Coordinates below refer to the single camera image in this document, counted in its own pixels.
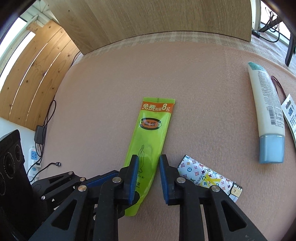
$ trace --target red string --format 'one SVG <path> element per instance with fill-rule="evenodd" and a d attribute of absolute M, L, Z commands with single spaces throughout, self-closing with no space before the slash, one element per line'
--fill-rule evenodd
<path fill-rule="evenodd" d="M 286 93 L 285 93 L 285 91 L 284 91 L 284 89 L 283 89 L 281 83 L 278 81 L 278 79 L 275 78 L 275 77 L 272 75 L 272 76 L 271 76 L 271 81 L 273 82 L 273 84 L 274 84 L 274 86 L 275 86 L 275 88 L 276 88 L 276 92 L 277 92 L 277 94 L 279 95 L 279 93 L 278 93 L 278 91 L 277 91 L 276 83 L 277 83 L 277 85 L 281 88 L 281 91 L 282 91 L 283 94 L 285 95 L 285 98 L 287 98 L 287 95 L 286 95 Z"/>

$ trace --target power adapter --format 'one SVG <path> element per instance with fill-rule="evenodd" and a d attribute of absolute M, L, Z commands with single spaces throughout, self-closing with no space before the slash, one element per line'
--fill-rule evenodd
<path fill-rule="evenodd" d="M 43 145 L 45 136 L 46 136 L 46 127 L 36 126 L 34 141 L 39 145 Z"/>
<path fill-rule="evenodd" d="M 256 36 L 257 38 L 260 38 L 260 32 L 254 30 L 254 29 L 252 29 L 252 34 L 253 34 L 254 36 Z"/>

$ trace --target wood grain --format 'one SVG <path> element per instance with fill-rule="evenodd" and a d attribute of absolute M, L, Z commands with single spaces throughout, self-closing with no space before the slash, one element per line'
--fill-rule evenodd
<path fill-rule="evenodd" d="M 37 33 L 37 31 L 39 30 L 39 29 L 41 29 L 42 27 L 40 26 L 40 25 L 38 25 L 37 23 L 35 23 L 35 22 L 32 22 L 32 23 L 30 23 L 30 25 L 27 27 L 27 30 L 30 30 L 31 32 L 33 32 L 33 33 Z"/>
<path fill-rule="evenodd" d="M 203 31 L 251 40 L 250 0 L 46 0 L 83 54 L 156 32 Z"/>
<path fill-rule="evenodd" d="M 8 120 L 24 126 L 34 95 L 50 65 L 70 41 L 64 29 L 60 29 L 40 52 L 26 73 L 13 102 Z"/>
<path fill-rule="evenodd" d="M 49 104 L 78 52 L 73 41 L 70 41 L 61 51 L 36 92 L 25 127 L 35 130 L 37 125 L 43 125 Z"/>
<path fill-rule="evenodd" d="M 8 120 L 11 106 L 19 85 L 33 60 L 45 44 L 61 29 L 54 21 L 49 21 L 38 30 L 35 37 L 26 46 L 24 51 L 13 65 L 0 92 L 0 116 Z"/>

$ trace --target barcode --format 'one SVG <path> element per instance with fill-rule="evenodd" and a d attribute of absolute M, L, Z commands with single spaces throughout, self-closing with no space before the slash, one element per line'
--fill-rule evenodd
<path fill-rule="evenodd" d="M 274 109 L 272 106 L 268 106 L 267 107 L 268 112 L 269 112 L 269 116 L 270 116 L 270 122 L 272 125 L 276 125 L 276 119 L 274 117 Z"/>

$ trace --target blue gripper pad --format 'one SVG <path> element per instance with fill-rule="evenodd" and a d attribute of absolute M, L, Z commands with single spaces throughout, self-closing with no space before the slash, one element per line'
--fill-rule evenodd
<path fill-rule="evenodd" d="M 95 187 L 95 186 L 100 186 L 104 182 L 106 182 L 107 180 L 112 179 L 117 176 L 118 176 L 118 172 L 112 171 L 112 172 L 106 173 L 104 175 L 96 176 L 96 177 L 93 177 L 93 178 L 87 180 L 85 182 L 85 185 L 89 188 Z"/>
<path fill-rule="evenodd" d="M 163 187 L 163 198 L 165 200 L 165 203 L 168 204 L 168 201 L 169 201 L 168 180 L 165 174 L 165 166 L 164 166 L 164 160 L 162 155 L 159 158 L 159 170 L 160 170 L 161 185 Z"/>
<path fill-rule="evenodd" d="M 130 182 L 130 190 L 129 190 L 129 196 L 128 196 L 128 203 L 130 205 L 132 204 L 133 199 L 135 197 L 136 183 L 137 183 L 138 170 L 139 170 L 139 157 L 136 156 L 134 158 L 135 158 L 135 164 L 133 166 L 132 177 L 131 177 L 131 182 Z"/>

